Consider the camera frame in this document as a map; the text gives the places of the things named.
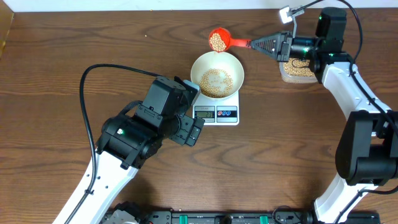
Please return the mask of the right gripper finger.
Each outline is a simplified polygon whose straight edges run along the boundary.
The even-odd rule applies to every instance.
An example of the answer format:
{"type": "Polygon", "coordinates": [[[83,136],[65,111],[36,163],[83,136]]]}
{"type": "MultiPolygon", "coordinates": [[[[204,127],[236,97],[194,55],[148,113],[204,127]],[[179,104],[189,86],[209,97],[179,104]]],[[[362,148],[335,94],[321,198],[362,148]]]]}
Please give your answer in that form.
{"type": "Polygon", "coordinates": [[[258,39],[254,39],[251,41],[251,45],[267,45],[273,44],[277,39],[277,33],[267,34],[258,39]]]}
{"type": "Polygon", "coordinates": [[[277,54],[273,43],[251,43],[251,48],[277,60],[277,54]]]}

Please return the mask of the red plastic measuring scoop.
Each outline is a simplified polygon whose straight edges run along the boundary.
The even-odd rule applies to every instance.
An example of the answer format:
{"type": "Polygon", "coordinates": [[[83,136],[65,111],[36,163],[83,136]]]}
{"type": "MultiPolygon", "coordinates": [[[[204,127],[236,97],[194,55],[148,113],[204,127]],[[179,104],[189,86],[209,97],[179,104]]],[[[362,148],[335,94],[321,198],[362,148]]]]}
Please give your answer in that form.
{"type": "Polygon", "coordinates": [[[231,33],[222,27],[212,30],[208,38],[211,49],[215,52],[225,52],[230,47],[243,47],[250,49],[250,39],[234,39],[231,33]]]}

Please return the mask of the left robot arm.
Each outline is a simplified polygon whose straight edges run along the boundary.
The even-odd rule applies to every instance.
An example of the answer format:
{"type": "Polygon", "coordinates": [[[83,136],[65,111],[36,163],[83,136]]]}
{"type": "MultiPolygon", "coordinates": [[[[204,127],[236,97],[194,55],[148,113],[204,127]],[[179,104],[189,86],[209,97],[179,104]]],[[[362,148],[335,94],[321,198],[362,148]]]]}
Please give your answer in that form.
{"type": "Polygon", "coordinates": [[[94,160],[55,223],[99,223],[113,200],[164,139],[194,146],[204,120],[186,112],[200,94],[188,80],[157,77],[144,101],[133,101],[108,119],[96,143],[94,160]]]}

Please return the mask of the pile of soybeans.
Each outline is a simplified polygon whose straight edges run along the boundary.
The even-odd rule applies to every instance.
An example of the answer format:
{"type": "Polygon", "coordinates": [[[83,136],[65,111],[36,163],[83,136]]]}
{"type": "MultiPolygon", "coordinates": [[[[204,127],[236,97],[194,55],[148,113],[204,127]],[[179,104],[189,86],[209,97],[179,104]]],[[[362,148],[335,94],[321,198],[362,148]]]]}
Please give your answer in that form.
{"type": "MultiPolygon", "coordinates": [[[[230,47],[244,47],[248,49],[274,53],[276,50],[276,39],[260,38],[234,39],[231,34],[224,29],[214,30],[208,39],[209,45],[214,53],[222,53],[230,47]]],[[[315,83],[316,77],[309,69],[309,60],[290,58],[286,62],[279,64],[280,73],[283,81],[287,83],[315,83]]],[[[199,79],[199,86],[204,95],[211,98],[225,98],[234,90],[234,78],[232,74],[224,69],[210,68],[203,73],[199,79]]]]}

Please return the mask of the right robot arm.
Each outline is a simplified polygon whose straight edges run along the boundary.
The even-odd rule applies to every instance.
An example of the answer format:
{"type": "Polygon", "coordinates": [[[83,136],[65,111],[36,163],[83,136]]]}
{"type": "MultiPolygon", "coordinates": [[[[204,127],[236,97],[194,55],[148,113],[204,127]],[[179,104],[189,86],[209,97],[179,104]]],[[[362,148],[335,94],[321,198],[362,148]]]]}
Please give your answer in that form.
{"type": "Polygon", "coordinates": [[[282,31],[247,44],[278,62],[308,61],[346,118],[335,154],[337,173],[300,223],[361,223],[350,211],[365,195],[384,194],[382,186],[397,177],[397,112],[371,91],[356,59],[343,50],[346,21],[344,9],[326,7],[314,37],[282,31]]]}

